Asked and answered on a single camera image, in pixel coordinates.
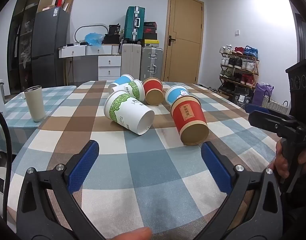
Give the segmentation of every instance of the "blue checkered tablecloth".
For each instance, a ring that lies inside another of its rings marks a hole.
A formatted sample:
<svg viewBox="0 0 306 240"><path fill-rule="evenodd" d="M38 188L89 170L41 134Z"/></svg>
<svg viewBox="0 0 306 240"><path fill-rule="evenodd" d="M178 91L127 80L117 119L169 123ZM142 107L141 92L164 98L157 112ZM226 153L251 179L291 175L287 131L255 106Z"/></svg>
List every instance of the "blue checkered tablecloth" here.
<svg viewBox="0 0 306 240"><path fill-rule="evenodd" d="M104 116L109 81L79 86L34 131L12 164L8 210L16 217L26 170L66 164L90 140L100 152L81 189L73 194L106 238L149 226L153 239L193 239L210 221L226 194L219 191L201 158L199 145L185 146L164 101L151 128L139 136ZM174 85L163 82L165 91ZM197 97L211 141L219 152L247 170L262 171L275 155L276 134L250 126L243 109L203 87L184 84ZM50 200L69 227L53 192Z"/></svg>
<svg viewBox="0 0 306 240"><path fill-rule="evenodd" d="M59 104L63 102L74 90L76 86L43 88L43 103L46 116L52 113ZM17 95L5 104L6 114L4 116L11 136L12 153L18 154L24 143L42 123L34 122L31 118L26 100ZM5 137L0 126L0 151L6 152Z"/></svg>

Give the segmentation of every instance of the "red shoe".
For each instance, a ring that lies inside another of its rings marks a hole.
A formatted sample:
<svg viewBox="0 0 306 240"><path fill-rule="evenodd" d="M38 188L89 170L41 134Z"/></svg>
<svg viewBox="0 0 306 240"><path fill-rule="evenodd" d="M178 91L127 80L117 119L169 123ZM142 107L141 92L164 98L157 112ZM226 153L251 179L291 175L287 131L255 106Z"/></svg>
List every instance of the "red shoe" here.
<svg viewBox="0 0 306 240"><path fill-rule="evenodd" d="M243 74L240 79L240 83L245 85L247 80L248 80L247 74Z"/></svg>
<svg viewBox="0 0 306 240"><path fill-rule="evenodd" d="M254 77L253 75L247 75L247 81L246 81L246 85L252 87L253 86L253 83L254 83Z"/></svg>
<svg viewBox="0 0 306 240"><path fill-rule="evenodd" d="M235 47L235 50L232 51L232 54L243 55L243 53L244 53L244 48L242 48L242 47Z"/></svg>

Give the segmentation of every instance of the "red paper cup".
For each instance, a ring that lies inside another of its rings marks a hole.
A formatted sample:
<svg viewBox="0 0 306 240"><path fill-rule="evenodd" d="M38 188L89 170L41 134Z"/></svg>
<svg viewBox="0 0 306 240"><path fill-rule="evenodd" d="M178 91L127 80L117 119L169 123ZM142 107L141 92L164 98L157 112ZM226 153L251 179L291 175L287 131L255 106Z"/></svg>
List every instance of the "red paper cup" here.
<svg viewBox="0 0 306 240"><path fill-rule="evenodd" d="M163 85L157 78L148 78L143 82L146 102L151 106L158 106L163 102Z"/></svg>
<svg viewBox="0 0 306 240"><path fill-rule="evenodd" d="M193 96L183 96L171 106L171 115L185 145L197 145L206 140L209 129L201 104Z"/></svg>

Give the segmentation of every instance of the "human hand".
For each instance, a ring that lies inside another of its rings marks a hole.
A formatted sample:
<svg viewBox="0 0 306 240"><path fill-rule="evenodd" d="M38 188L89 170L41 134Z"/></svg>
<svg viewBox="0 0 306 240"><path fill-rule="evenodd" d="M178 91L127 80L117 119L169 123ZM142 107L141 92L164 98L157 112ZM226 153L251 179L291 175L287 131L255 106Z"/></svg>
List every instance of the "human hand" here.
<svg viewBox="0 0 306 240"><path fill-rule="evenodd" d="M152 231L150 228L138 228L131 232L120 234L113 237L112 240L150 240Z"/></svg>
<svg viewBox="0 0 306 240"><path fill-rule="evenodd" d="M302 174L306 173L306 149L299 154L297 160L298 164L303 164ZM286 179L289 176L288 162L282 155L282 144L280 143L280 140L276 143L276 157L269 165L269 168L272 170L274 167L283 179Z"/></svg>

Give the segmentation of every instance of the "refrigerator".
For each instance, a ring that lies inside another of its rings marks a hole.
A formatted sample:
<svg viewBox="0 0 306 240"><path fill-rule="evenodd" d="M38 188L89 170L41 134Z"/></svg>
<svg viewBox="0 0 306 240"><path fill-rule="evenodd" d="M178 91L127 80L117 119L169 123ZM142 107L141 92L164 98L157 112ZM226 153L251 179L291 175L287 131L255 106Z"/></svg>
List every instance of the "refrigerator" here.
<svg viewBox="0 0 306 240"><path fill-rule="evenodd" d="M64 86L64 60L58 48L66 45L70 16L61 7L36 14L31 47L32 78L34 86Z"/></svg>

